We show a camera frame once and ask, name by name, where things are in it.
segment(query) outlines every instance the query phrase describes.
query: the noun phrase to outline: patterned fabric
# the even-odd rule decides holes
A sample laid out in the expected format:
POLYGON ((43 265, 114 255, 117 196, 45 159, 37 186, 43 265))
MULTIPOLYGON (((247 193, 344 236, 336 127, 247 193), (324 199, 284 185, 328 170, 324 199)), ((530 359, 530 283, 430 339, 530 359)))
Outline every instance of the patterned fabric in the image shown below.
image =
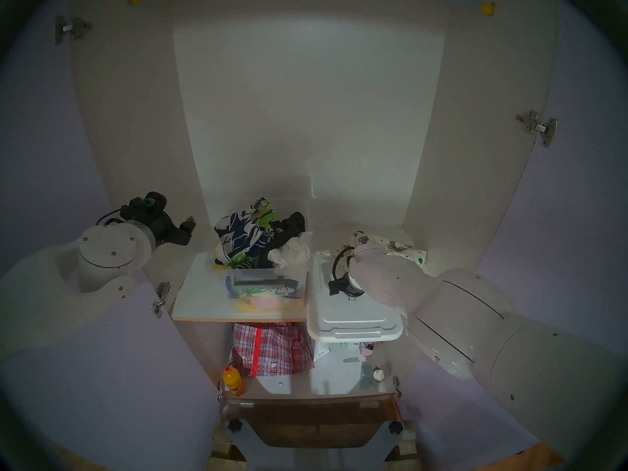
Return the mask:
POLYGON ((216 265, 255 268, 257 258, 275 235, 271 221, 275 208, 263 197, 250 205, 250 211, 234 212, 220 219, 213 228, 220 238, 216 246, 216 265))
POLYGON ((421 266, 425 262, 427 252, 413 248, 409 244, 397 243, 395 240, 382 238, 374 234, 365 234, 364 231, 356 231, 353 233, 353 246, 360 246, 369 241, 380 244, 387 255, 403 256, 417 265, 421 266))
POLYGON ((289 322, 235 323, 231 366, 242 376, 294 375, 314 362, 309 341, 289 322))

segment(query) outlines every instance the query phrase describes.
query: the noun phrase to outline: wooden shelf edge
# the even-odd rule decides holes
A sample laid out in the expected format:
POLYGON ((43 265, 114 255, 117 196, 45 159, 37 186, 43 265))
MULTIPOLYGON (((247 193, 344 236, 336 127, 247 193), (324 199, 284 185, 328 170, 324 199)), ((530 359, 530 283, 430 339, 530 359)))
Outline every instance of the wooden shelf edge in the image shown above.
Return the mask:
POLYGON ((173 321, 182 322, 307 322, 306 317, 247 317, 244 318, 212 318, 212 317, 177 317, 172 316, 173 321))

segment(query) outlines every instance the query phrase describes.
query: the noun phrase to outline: yellow bottle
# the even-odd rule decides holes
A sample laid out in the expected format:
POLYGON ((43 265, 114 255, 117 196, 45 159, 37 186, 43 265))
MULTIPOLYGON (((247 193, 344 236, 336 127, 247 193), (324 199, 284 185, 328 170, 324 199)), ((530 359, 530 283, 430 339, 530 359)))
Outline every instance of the yellow bottle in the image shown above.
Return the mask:
POLYGON ((222 380, 233 395, 240 396, 244 393, 244 382, 237 369, 227 366, 222 373, 222 380))

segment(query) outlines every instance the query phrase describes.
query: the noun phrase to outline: black cable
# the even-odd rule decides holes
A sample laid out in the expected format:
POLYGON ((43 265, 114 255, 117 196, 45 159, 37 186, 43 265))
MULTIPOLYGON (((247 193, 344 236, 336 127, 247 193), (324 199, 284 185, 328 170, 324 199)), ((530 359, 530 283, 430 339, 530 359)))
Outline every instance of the black cable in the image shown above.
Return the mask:
POLYGON ((116 223, 116 224, 123 224, 123 223, 124 223, 124 221, 120 221, 117 217, 112 217, 111 219, 107 219, 107 220, 105 221, 105 224, 103 224, 103 225, 104 225, 104 226, 109 226, 110 224, 113 224, 113 223, 116 223))
POLYGON ((98 221, 96 221, 96 226, 98 226, 101 223, 101 221, 103 219, 105 219, 107 216, 111 216, 112 214, 115 214, 116 212, 119 212, 121 209, 122 208, 116 209, 115 211, 111 211, 111 212, 106 213, 103 217, 101 217, 98 221))
POLYGON ((338 266, 338 260, 341 259, 342 255, 344 255, 350 249, 355 249, 355 248, 353 246, 347 246, 344 250, 342 250, 340 253, 338 253, 338 256, 333 261, 332 277, 333 277, 334 280, 338 280, 338 278, 336 278, 336 267, 338 266))

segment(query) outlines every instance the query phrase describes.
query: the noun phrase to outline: pink item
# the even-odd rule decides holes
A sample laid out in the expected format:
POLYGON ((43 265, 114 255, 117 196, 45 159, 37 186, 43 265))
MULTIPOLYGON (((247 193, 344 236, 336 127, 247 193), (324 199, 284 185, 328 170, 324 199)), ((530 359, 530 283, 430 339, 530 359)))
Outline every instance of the pink item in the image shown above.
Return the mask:
POLYGON ((360 343, 360 355, 364 357, 370 356, 374 350, 375 350, 374 342, 360 343))

